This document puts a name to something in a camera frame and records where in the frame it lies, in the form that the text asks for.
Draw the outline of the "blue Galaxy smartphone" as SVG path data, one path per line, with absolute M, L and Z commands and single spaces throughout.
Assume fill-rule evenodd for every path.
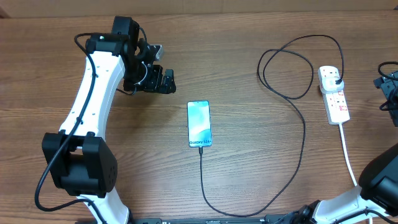
M 187 103 L 188 145 L 190 147 L 210 147 L 213 143 L 209 101 L 189 101 Z

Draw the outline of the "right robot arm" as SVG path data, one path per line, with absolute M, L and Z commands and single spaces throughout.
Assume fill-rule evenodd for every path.
M 336 83 L 340 74 L 332 66 L 320 67 L 318 77 L 328 122 L 339 127 L 346 165 L 351 170 L 343 130 L 343 123 L 350 119 L 344 84 Z M 373 159 L 359 179 L 352 172 L 350 176 L 353 189 L 330 200 L 304 205 L 281 218 L 280 223 L 356 223 L 373 217 L 390 222 L 391 217 L 397 216 L 397 146 Z

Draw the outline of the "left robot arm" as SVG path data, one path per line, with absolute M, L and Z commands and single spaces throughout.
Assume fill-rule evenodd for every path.
M 174 93 L 174 72 L 159 65 L 162 46 L 149 44 L 130 17 L 115 17 L 109 33 L 88 33 L 81 49 L 86 67 L 75 102 L 59 131 L 42 141 L 44 175 L 84 203 L 96 223 L 132 223 L 115 188 L 118 163 L 105 138 L 109 111 L 119 85 L 127 95 Z

